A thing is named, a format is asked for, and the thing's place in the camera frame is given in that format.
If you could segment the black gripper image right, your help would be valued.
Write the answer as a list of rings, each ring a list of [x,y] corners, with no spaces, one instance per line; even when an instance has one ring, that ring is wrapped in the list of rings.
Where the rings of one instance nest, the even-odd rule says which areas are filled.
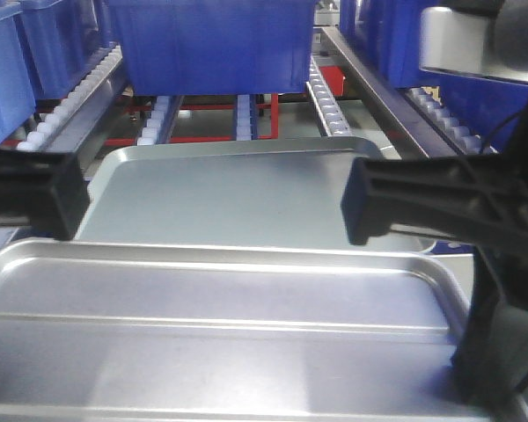
[[[357,158],[341,212],[352,244],[400,224],[489,248],[515,266],[501,277],[506,294],[528,304],[528,103],[499,154]]]

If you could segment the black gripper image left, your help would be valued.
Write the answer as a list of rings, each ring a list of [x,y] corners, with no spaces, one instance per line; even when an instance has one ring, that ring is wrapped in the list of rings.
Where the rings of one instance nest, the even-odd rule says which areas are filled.
[[[90,203],[76,154],[0,148],[0,227],[71,240]]]

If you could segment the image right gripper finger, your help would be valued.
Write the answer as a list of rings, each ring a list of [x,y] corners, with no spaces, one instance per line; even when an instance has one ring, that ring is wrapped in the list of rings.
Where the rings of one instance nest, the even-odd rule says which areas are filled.
[[[451,358],[462,399],[487,407],[515,395],[528,404],[528,263],[476,250],[466,328]]]

